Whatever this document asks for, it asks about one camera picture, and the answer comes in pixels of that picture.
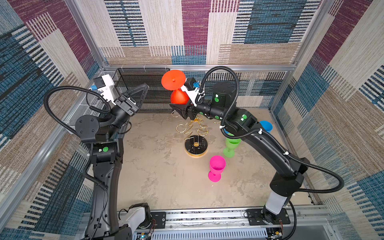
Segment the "red wine glass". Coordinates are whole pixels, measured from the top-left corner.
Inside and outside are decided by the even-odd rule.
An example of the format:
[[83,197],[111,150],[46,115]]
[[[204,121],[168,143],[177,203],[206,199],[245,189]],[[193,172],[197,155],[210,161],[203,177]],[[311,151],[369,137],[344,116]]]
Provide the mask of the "red wine glass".
[[186,75],[180,70],[170,70],[163,75],[161,83],[166,90],[172,91],[172,104],[185,105],[190,100],[188,95],[181,90],[186,79]]

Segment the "magenta wine glass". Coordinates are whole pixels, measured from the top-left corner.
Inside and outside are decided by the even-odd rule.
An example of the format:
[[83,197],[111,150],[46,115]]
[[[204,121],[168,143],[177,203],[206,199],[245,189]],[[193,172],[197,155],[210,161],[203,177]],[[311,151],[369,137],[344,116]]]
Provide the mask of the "magenta wine glass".
[[210,171],[208,173],[209,180],[211,182],[219,182],[221,180],[221,174],[226,168],[226,160],[221,156],[213,156],[210,159]]

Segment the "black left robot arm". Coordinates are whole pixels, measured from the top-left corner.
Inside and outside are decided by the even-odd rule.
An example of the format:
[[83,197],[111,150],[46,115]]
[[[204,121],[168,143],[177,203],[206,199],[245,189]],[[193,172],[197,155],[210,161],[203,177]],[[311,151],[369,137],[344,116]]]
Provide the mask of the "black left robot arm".
[[92,115],[80,117],[75,130],[81,142],[89,148],[85,178],[94,183],[90,218],[85,231],[86,240],[132,240],[142,223],[151,221],[147,204],[138,204],[128,211],[125,220],[119,220],[117,211],[118,181],[123,164],[123,138],[130,118],[144,103],[149,86],[142,84],[115,99],[115,105],[105,118]]

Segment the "blue wine glass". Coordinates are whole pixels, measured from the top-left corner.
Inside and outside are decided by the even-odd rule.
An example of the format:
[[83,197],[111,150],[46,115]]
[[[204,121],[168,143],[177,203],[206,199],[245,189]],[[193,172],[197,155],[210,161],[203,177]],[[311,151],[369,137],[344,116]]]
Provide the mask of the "blue wine glass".
[[273,130],[273,125],[268,121],[260,121],[260,124],[268,133]]
[[229,133],[227,130],[224,129],[224,132],[228,135],[228,136],[234,136],[233,134]]

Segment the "green wine glass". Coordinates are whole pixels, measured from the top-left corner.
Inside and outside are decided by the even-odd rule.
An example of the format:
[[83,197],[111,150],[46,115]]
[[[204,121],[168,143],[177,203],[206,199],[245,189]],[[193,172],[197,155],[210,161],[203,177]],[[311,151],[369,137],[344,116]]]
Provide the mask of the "green wine glass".
[[233,158],[235,156],[235,149],[239,146],[241,139],[229,139],[226,138],[226,148],[223,150],[223,154],[226,158]]

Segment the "blue front wine glass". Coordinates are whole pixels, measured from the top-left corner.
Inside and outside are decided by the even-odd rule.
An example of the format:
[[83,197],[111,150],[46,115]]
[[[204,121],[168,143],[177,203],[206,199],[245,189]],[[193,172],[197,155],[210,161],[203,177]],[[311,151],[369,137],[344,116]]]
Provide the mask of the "blue front wine glass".
[[273,130],[273,125],[268,121],[260,121],[260,124],[268,133]]

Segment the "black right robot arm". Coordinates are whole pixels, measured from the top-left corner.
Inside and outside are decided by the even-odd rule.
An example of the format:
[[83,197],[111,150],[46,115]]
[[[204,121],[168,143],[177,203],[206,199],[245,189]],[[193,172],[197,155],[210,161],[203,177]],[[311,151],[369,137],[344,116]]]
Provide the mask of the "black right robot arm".
[[236,106],[237,90],[228,83],[213,87],[211,100],[203,100],[204,91],[195,79],[184,84],[171,82],[165,89],[172,91],[171,108],[184,119],[194,120],[198,114],[221,121],[220,128],[229,139],[240,139],[259,152],[276,170],[270,187],[272,192],[264,213],[278,215],[297,192],[309,167],[305,158],[296,160],[249,111]]

